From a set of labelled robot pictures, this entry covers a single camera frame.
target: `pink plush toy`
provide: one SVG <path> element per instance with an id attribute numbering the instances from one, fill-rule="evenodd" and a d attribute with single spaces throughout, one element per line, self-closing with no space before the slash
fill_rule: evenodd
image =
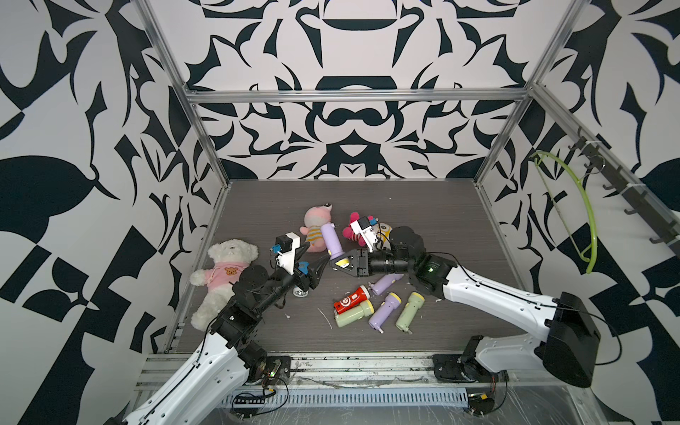
<path id="1" fill-rule="evenodd" d="M 359 220 L 361 216 L 359 215 L 358 212 L 353 212 L 350 214 L 350 224 L 353 222 Z M 390 226 L 387 223 L 378 223 L 375 226 L 373 226 L 373 230 L 375 231 L 376 235 L 378 236 L 378 244 L 377 248 L 382 249 L 382 248 L 387 248 L 388 250 L 390 249 L 390 240 L 388 239 L 390 237 L 390 232 L 392 231 L 392 226 Z M 342 230 L 342 235 L 349 239 L 350 241 L 355 241 L 359 243 L 359 246 L 366 246 L 366 241 L 361 235 L 355 235 L 354 231 L 352 230 L 351 227 L 347 226 Z"/>
<path id="2" fill-rule="evenodd" d="M 300 228 L 300 233 L 307 236 L 306 242 L 311 245 L 307 252 L 321 252 L 326 250 L 326 242 L 321 236 L 321 226 L 330 223 L 330 211 L 333 206 L 329 203 L 321 207 L 312 207 L 305 213 L 305 226 Z"/>

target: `green hanger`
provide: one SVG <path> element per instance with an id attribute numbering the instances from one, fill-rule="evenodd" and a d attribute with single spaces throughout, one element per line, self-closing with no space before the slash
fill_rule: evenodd
<path id="1" fill-rule="evenodd" d="M 546 152 L 545 150 L 537 150 L 536 152 L 530 155 L 530 158 L 532 156 L 534 157 L 534 165 L 536 166 L 536 170 L 539 172 L 541 181 L 543 182 L 545 189 L 548 191 L 548 196 L 550 196 L 550 200 L 552 201 L 553 206 L 555 207 L 555 210 L 557 211 L 557 214 L 560 217 L 560 220 L 562 221 L 564 228 L 566 229 L 566 232 L 569 234 L 569 239 L 571 239 L 571 243 L 574 245 L 574 249 L 576 249 L 576 252 L 579 253 L 579 257 L 583 261 L 588 263 L 588 267 L 585 269 L 585 272 L 586 274 L 590 274 L 593 270 L 593 267 L 595 267 L 595 262 L 597 261 L 597 228 L 595 226 L 595 214 L 593 212 L 592 206 L 590 205 L 590 199 L 588 198 L 588 194 L 585 193 L 585 188 L 583 187 L 582 181 L 587 175 L 592 173 L 586 173 L 583 177 L 579 179 L 574 173 L 574 171 L 571 169 L 571 167 L 569 167 L 563 160 L 559 159 L 556 155 L 553 155 L 550 152 Z M 574 241 L 574 238 L 571 236 L 571 231 L 569 230 L 569 227 L 566 225 L 566 221 L 562 216 L 562 212 L 560 211 L 560 208 L 557 206 L 555 198 L 552 196 L 550 188 L 548 188 L 548 185 L 545 182 L 545 178 L 543 177 L 543 172 L 541 171 L 539 165 L 541 164 L 541 162 L 543 162 L 543 159 L 546 156 L 548 158 L 554 159 L 556 163 L 558 163 L 562 168 L 564 168 L 564 170 L 571 176 L 571 179 L 574 181 L 574 183 L 576 183 L 576 187 L 579 188 L 579 192 L 581 193 L 581 197 L 583 198 L 583 204 L 585 205 L 585 210 L 588 213 L 588 223 L 590 224 L 590 245 L 585 247 L 583 251 L 580 251 L 579 247 L 576 246 L 576 242 Z M 585 253 L 588 250 L 590 250 L 589 258 L 585 256 Z"/>

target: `metal bar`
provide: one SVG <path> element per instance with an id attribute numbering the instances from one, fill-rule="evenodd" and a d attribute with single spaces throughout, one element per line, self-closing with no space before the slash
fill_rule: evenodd
<path id="1" fill-rule="evenodd" d="M 607 425 L 605 413 L 600 408 L 595 395 L 590 388 L 577 388 L 568 386 L 569 398 L 574 403 L 576 416 L 581 419 L 583 425 Z"/>
<path id="2" fill-rule="evenodd" d="M 567 9 L 562 16 L 560 25 L 548 41 L 548 44 L 543 51 L 543 55 L 541 55 L 541 58 L 539 59 L 538 65 L 526 81 L 526 88 L 531 87 L 537 81 L 543 81 L 543 78 L 550 71 L 553 63 L 555 63 L 555 58 L 564 48 L 571 33 L 574 31 L 574 26 L 581 16 L 581 12 L 589 3 L 590 0 L 572 0 L 571 3 L 569 3 L 569 6 L 567 6 Z M 508 116 L 508 119 L 505 121 L 505 125 L 494 140 L 489 153 L 486 158 L 484 158 L 484 162 L 481 164 L 481 167 L 475 176 L 475 182 L 477 182 L 477 184 L 481 185 L 483 183 L 494 164 L 496 164 L 500 153 L 505 149 L 505 145 L 507 145 L 507 142 L 510 140 L 510 135 L 515 130 L 517 124 L 519 124 L 530 103 L 531 99 L 522 99 L 515 105 L 515 109 L 513 109 L 510 116 Z"/>
<path id="3" fill-rule="evenodd" d="M 515 281 L 517 281 L 517 283 L 521 285 L 522 288 L 524 288 L 524 290 L 534 292 L 533 283 L 531 284 L 531 286 L 529 286 L 529 284 L 522 279 L 522 276 L 518 271 L 519 267 L 517 267 L 517 264 L 515 263 L 515 259 L 512 256 L 507 240 L 505 239 L 505 236 L 503 235 L 503 232 L 500 229 L 500 225 L 498 224 L 498 220 L 496 220 L 494 212 L 491 210 L 491 201 L 489 200 L 489 196 L 486 194 L 486 190 L 484 190 L 484 188 L 478 184 L 475 184 L 475 188 L 477 189 L 479 199 L 481 199 L 481 204 L 484 208 L 484 211 L 486 212 L 486 216 L 489 218 L 489 221 L 491 222 L 491 227 L 494 229 L 494 233 L 496 234 L 496 238 L 498 239 L 500 248 L 503 250 L 503 254 L 505 254 L 505 258 L 508 261 L 508 265 L 512 270 L 512 274 L 515 277 Z"/>
<path id="4" fill-rule="evenodd" d="M 569 40 L 569 37 L 571 37 L 571 33 L 574 32 L 574 26 L 581 17 L 582 11 L 590 4 L 590 1 L 591 0 L 572 0 L 571 3 L 569 3 L 560 25 L 555 30 L 555 33 L 553 33 L 548 45 L 543 51 L 543 55 L 541 55 L 538 65 L 527 80 L 525 85 L 526 88 L 529 88 L 533 83 L 542 82 L 543 78 L 550 72 L 550 69 L 552 69 L 555 60 L 557 59 L 557 55 L 562 51 L 564 45 Z"/>
<path id="5" fill-rule="evenodd" d="M 210 167 L 213 169 L 213 171 L 215 171 L 215 174 L 220 180 L 222 186 L 226 187 L 229 178 L 224 171 L 222 161 L 220 161 L 217 152 L 215 151 L 215 145 L 203 126 L 201 117 L 197 114 L 196 109 L 189 103 L 189 100 L 186 97 L 186 93 L 184 91 L 184 79 L 182 79 L 182 75 L 177 68 L 175 59 L 173 58 L 170 48 L 163 37 L 163 32 L 160 29 L 160 25 L 156 19 L 156 16 L 154 15 L 154 11 L 149 3 L 149 0 L 134 0 L 133 3 L 137 6 L 137 13 L 139 14 L 139 17 L 141 18 L 146 30 L 146 36 L 149 37 L 151 45 L 154 46 L 154 49 L 158 53 L 160 64 L 163 66 L 165 73 L 170 79 L 170 83 L 172 84 L 175 94 L 180 101 L 182 110 L 184 110 L 184 114 L 186 115 L 187 119 L 189 119 L 189 123 L 194 128 L 194 131 L 196 131 L 199 143 L 201 144 L 205 155 L 208 157 Z"/>
<path id="6" fill-rule="evenodd" d="M 575 147 L 600 170 L 602 176 L 616 189 L 632 207 L 624 210 L 627 214 L 637 213 L 663 242 L 668 243 L 680 235 L 680 224 L 676 215 L 663 203 L 604 143 L 584 127 L 552 93 L 540 84 L 529 88 L 531 96 L 545 109 L 557 125 L 574 141 Z M 680 245 L 668 246 L 680 257 Z"/>
<path id="7" fill-rule="evenodd" d="M 215 230 L 217 230 L 217 225 L 220 221 L 220 218 L 222 217 L 226 196 L 229 193 L 230 189 L 231 183 L 229 183 L 227 187 L 222 188 L 220 190 L 220 194 L 218 195 L 217 201 L 215 202 L 213 214 L 210 217 L 207 229 L 205 229 L 205 234 L 203 235 L 203 239 L 201 240 L 201 244 L 198 248 L 196 259 L 194 260 L 194 264 L 191 267 L 191 273 L 200 269 L 203 263 L 205 262 L 205 258 L 207 257 L 208 253 L 208 247 L 212 243 L 213 236 L 215 235 Z M 173 316 L 172 322 L 165 331 L 165 342 L 163 343 L 163 349 L 166 353 L 174 348 L 173 341 L 176 337 L 179 337 L 178 335 L 177 336 L 175 335 L 175 332 L 180 323 L 184 322 L 184 320 L 186 319 L 187 310 L 189 308 L 189 301 L 191 301 L 194 289 L 196 288 L 195 286 L 189 283 L 189 275 L 190 273 L 183 279 L 184 289 L 182 290 L 180 301 L 177 304 L 177 308 L 175 308 L 175 315 Z"/>
<path id="8" fill-rule="evenodd" d="M 397 88 L 366 90 L 263 90 L 187 92 L 190 103 L 479 101 L 520 100 L 524 88 Z"/>
<path id="9" fill-rule="evenodd" d="M 505 120 L 503 128 L 496 136 L 496 139 L 491 145 L 491 149 L 489 149 L 489 153 L 484 158 L 484 161 L 482 162 L 481 167 L 475 176 L 475 182 L 477 182 L 477 184 L 481 185 L 489 172 L 494 168 L 494 164 L 496 164 L 500 153 L 503 151 L 503 149 L 505 149 L 505 145 L 507 145 L 508 141 L 510 140 L 512 132 L 520 123 L 520 120 L 526 113 L 526 110 L 529 108 L 530 104 L 531 98 L 529 96 L 524 97 L 521 101 L 515 104 L 515 107 Z"/>

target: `dark wood surface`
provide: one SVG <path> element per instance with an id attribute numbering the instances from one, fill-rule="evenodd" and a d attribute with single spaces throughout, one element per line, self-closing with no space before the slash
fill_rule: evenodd
<path id="1" fill-rule="evenodd" d="M 468 269 L 517 286 L 475 187 L 468 180 L 236 181 L 227 196 L 214 243 L 234 238 L 254 243 L 260 250 L 255 263 L 269 269 L 269 249 L 274 239 L 288 232 L 299 234 L 307 209 L 324 203 L 333 204 L 333 222 L 345 251 L 358 247 L 341 235 L 350 214 L 357 211 L 393 227 L 410 226 L 423 237 L 428 251 L 451 252 Z M 318 256 L 307 254 L 303 259 Z M 204 268 L 210 267 L 212 262 L 208 259 Z M 401 309 L 383 325 L 384 334 L 371 329 L 366 319 L 337 328 L 334 301 L 355 291 L 360 284 L 378 278 L 358 279 L 327 268 L 321 284 L 309 296 L 299 299 L 289 294 L 284 309 L 271 308 L 265 312 L 257 342 L 269 352 L 462 350 L 473 335 L 503 337 L 522 333 L 480 310 L 446 300 L 436 302 L 433 296 L 426 297 L 413 320 L 412 335 L 394 326 Z M 406 281 L 404 277 L 390 287 L 403 304 L 413 291 Z M 200 305 L 205 291 L 205 287 L 196 288 L 190 315 Z M 376 308 L 385 295 L 371 299 Z M 187 323 L 177 351 L 195 350 L 202 337 Z"/>

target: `stuffed animal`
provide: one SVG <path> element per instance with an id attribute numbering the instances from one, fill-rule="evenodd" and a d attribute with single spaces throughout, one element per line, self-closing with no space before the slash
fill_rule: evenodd
<path id="1" fill-rule="evenodd" d="M 359 215 L 358 212 L 353 212 L 352 214 L 350 214 L 350 224 L 359 220 L 359 217 L 361 216 Z M 392 231 L 392 226 L 390 226 L 387 223 L 378 223 L 373 226 L 373 230 L 375 231 L 375 234 L 378 236 L 378 243 L 376 248 L 378 248 L 379 250 L 381 250 L 382 248 L 386 248 L 387 250 L 389 250 L 390 249 L 389 237 L 390 232 Z M 342 235 L 349 239 L 350 241 L 358 242 L 359 246 L 366 245 L 366 241 L 364 240 L 364 238 L 361 235 L 355 235 L 354 231 L 350 226 L 347 226 L 342 230 Z"/>
<path id="2" fill-rule="evenodd" d="M 191 326 L 202 331 L 205 331 L 234 295 L 231 286 L 239 281 L 241 272 L 255 261 L 258 250 L 255 245 L 240 239 L 231 239 L 211 246 L 208 256 L 215 262 L 215 267 L 197 270 L 189 277 L 192 285 L 208 287 L 201 306 L 191 316 Z"/>
<path id="3" fill-rule="evenodd" d="M 305 213 L 305 225 L 300 228 L 300 233 L 307 236 L 306 242 L 310 246 L 307 252 L 321 252 L 326 250 L 326 242 L 321 236 L 321 226 L 330 223 L 330 211 L 333 206 L 329 203 L 321 207 L 312 207 Z"/>

